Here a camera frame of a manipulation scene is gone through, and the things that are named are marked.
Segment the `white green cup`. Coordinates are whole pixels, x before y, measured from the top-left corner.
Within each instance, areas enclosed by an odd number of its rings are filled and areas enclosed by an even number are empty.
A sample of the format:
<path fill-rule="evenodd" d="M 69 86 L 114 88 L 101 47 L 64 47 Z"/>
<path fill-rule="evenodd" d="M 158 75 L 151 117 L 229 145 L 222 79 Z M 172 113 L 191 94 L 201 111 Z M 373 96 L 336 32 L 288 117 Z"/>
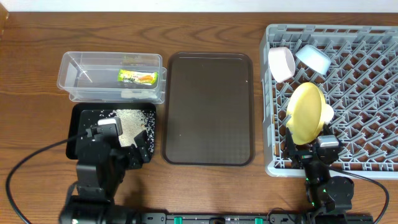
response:
<path fill-rule="evenodd" d="M 333 117 L 335 115 L 335 112 L 333 108 L 330 105 L 325 105 L 325 109 L 323 111 L 323 120 L 325 124 L 329 124 Z"/>

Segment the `white rice pile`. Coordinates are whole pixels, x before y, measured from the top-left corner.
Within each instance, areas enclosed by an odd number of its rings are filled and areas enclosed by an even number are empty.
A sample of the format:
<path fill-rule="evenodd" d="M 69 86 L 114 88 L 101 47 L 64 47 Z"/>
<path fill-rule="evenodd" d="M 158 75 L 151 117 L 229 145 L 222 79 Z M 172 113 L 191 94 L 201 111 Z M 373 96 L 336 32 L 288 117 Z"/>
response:
<path fill-rule="evenodd" d="M 122 147 L 137 146 L 134 138 L 142 131 L 147 132 L 149 152 L 154 153 L 155 148 L 155 110 L 132 110 L 132 109 L 118 109 L 111 110 L 106 113 L 102 110 L 99 114 L 98 125 L 109 123 L 110 119 L 119 118 L 121 122 L 122 134 L 119 136 L 119 142 Z"/>

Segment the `yellow plate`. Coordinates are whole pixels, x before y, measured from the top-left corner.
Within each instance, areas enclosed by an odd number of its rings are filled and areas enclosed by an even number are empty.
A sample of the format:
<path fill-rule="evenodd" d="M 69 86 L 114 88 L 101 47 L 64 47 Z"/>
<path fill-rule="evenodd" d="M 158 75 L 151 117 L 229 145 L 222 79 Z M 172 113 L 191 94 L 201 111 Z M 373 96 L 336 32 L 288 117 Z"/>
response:
<path fill-rule="evenodd" d="M 324 124 L 322 121 L 322 106 L 325 97 L 313 83 L 299 85 L 289 99 L 286 115 L 290 115 L 286 127 L 292 134 L 297 145 L 312 142 L 319 134 Z"/>

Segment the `white tissue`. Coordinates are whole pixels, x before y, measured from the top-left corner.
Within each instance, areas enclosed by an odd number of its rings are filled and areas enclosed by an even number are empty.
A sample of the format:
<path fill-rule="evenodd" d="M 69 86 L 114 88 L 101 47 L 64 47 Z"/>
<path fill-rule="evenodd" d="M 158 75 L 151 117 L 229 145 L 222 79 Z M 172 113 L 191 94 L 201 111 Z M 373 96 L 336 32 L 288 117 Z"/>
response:
<path fill-rule="evenodd" d="M 125 99 L 135 99 L 135 100 L 149 100 L 156 99 L 157 95 L 148 91 L 134 91 L 130 89 L 125 89 L 121 91 L 121 98 Z"/>

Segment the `green snack wrapper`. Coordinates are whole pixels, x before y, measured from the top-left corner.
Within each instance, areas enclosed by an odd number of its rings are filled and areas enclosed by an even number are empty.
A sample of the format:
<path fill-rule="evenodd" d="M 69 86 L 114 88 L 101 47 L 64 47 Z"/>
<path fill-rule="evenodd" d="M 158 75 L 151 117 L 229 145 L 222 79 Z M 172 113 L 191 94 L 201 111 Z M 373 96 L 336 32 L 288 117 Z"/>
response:
<path fill-rule="evenodd" d="M 158 72 L 137 72 L 132 70 L 120 70 L 118 82 L 135 83 L 138 85 L 153 85 L 158 79 Z"/>

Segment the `light blue bowl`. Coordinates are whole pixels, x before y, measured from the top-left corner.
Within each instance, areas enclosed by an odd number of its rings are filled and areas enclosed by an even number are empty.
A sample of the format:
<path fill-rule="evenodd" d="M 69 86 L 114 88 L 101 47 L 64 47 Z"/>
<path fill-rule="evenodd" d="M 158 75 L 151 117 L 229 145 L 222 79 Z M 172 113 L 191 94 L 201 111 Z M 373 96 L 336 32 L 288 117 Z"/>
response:
<path fill-rule="evenodd" d="M 305 45 L 297 51 L 295 56 L 306 66 L 322 75 L 326 75 L 331 65 L 331 59 L 313 45 Z"/>

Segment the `wooden chopstick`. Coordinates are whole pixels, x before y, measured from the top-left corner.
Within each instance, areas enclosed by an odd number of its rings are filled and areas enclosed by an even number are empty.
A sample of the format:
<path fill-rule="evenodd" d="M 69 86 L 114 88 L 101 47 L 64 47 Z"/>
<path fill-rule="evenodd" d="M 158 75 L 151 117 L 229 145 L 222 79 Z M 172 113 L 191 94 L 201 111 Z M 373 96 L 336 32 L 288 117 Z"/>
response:
<path fill-rule="evenodd" d="M 275 149 L 275 147 L 276 147 L 276 143 L 275 143 L 275 137 L 276 137 L 276 135 L 275 135 L 275 115 L 273 114 L 272 116 L 272 155 L 274 156 L 275 155 L 275 153 L 276 153 L 276 149 Z"/>

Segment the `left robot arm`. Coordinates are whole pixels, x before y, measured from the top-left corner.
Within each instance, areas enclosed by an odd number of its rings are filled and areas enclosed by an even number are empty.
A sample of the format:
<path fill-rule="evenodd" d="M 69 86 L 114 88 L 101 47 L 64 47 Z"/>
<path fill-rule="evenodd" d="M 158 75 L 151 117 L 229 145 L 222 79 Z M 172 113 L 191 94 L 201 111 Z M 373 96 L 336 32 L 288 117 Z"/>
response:
<path fill-rule="evenodd" d="M 89 129 L 91 141 L 77 153 L 78 180 L 69 187 L 60 223 L 142 222 L 142 215 L 131 208 L 116 205 L 114 196 L 127 170 L 140 169 L 150 162 L 147 131 L 141 131 L 135 145 L 122 147 L 118 132 L 112 129 Z"/>

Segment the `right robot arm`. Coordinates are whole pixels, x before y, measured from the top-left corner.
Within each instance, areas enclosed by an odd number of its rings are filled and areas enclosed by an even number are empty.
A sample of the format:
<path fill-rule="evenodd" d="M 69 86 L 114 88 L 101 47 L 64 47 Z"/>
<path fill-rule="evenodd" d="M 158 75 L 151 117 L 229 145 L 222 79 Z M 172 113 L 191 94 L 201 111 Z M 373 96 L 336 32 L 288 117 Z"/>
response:
<path fill-rule="evenodd" d="M 309 149 L 298 150 L 290 129 L 285 131 L 283 157 L 292 167 L 305 171 L 305 189 L 313 208 L 297 219 L 299 223 L 347 223 L 346 211 L 352 209 L 354 183 L 348 177 L 330 175 L 332 163 L 342 151 L 342 142 L 324 125 L 325 135 L 316 138 Z"/>

